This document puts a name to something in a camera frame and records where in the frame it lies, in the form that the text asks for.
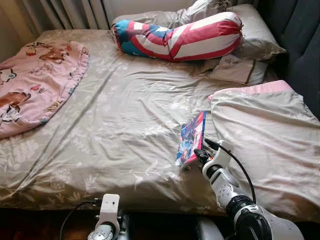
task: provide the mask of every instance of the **upholstered headboard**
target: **upholstered headboard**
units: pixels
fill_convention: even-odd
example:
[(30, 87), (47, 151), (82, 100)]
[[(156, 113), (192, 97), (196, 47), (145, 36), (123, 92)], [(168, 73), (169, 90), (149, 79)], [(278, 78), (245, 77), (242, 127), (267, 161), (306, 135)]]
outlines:
[(320, 118), (320, 0), (259, 0), (258, 10), (287, 50), (274, 68)]

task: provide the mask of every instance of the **red and white striped fabric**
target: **red and white striped fabric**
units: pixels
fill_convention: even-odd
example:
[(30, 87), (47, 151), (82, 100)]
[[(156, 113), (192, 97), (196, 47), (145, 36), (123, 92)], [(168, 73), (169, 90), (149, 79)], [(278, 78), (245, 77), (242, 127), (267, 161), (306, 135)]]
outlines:
[(241, 28), (237, 14), (221, 12), (175, 29), (123, 20), (113, 32), (126, 53), (181, 62), (231, 53), (242, 40)]

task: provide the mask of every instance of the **colorful book cover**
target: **colorful book cover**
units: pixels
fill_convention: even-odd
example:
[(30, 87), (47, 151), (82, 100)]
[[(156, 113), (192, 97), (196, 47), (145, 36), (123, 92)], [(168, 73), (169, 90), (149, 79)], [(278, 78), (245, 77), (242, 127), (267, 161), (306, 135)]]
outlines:
[(206, 112), (201, 112), (189, 124), (181, 127), (181, 138), (175, 164), (184, 168), (197, 160), (195, 149), (201, 149), (205, 132)]

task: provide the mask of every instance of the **pink children's blanket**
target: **pink children's blanket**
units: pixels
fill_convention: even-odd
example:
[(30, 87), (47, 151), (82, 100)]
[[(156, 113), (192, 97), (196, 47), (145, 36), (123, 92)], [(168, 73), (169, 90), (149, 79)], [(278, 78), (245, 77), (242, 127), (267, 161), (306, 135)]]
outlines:
[(88, 50), (75, 41), (35, 42), (0, 64), (0, 139), (46, 123), (88, 68)]

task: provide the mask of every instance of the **cartoon character print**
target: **cartoon character print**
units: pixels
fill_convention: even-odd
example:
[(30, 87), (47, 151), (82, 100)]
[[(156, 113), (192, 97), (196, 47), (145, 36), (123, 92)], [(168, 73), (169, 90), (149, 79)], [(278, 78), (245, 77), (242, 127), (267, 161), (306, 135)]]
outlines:
[(36, 48), (46, 48), (49, 49), (49, 52), (42, 54), (39, 59), (44, 61), (51, 61), (55, 64), (61, 64), (65, 59), (65, 55), (69, 55), (67, 51), (71, 51), (72, 48), (69, 44), (65, 46), (65, 49), (63, 48), (57, 48), (54, 47), (51, 43), (43, 43), (43, 42), (34, 42), (32, 44), (26, 45), (26, 47), (29, 47), (26, 54), (28, 56), (33, 56), (36, 54)]
[(48, 107), (48, 111), (55, 112), (61, 105), (62, 101), (56, 101), (54, 102), (50, 107)]
[(36, 55), (37, 51), (34, 47), (29, 47), (28, 50), (25, 52), (26, 55), (28, 56), (34, 56)]
[(179, 144), (179, 148), (178, 148), (179, 165), (186, 163), (189, 156), (191, 155), (192, 148), (193, 148), (192, 139), (185, 139), (183, 142)]
[(3, 69), (0, 71), (0, 85), (8, 82), (11, 79), (14, 79), (17, 74), (14, 72), (12, 68), (10, 69)]
[(45, 74), (52, 74), (54, 65), (52, 63), (50, 64), (43, 64), (42, 66), (37, 66), (29, 71), (30, 74), (35, 76), (43, 76)]
[(19, 104), (31, 98), (31, 94), (24, 92), (8, 92), (0, 97), (0, 108), (8, 105), (5, 113), (0, 115), (0, 125), (2, 122), (18, 121), (21, 118)]
[(43, 87), (41, 87), (41, 84), (30, 87), (30, 90), (35, 91), (37, 94), (42, 94), (46, 91)]
[(2, 122), (11, 122), (11, 121), (18, 121), (21, 118), (19, 113), (20, 108), (17, 106), (16, 108), (9, 105), (8, 109), (0, 116), (0, 125)]
[(63, 48), (48, 47), (49, 52), (42, 54), (39, 58), (45, 61), (52, 61), (56, 64), (61, 64), (65, 59), (64, 55), (69, 55), (69, 53)]
[(82, 48), (82, 53), (85, 54), (85, 55), (89, 55), (89, 50), (88, 50), (88, 48), (83, 47), (83, 48)]

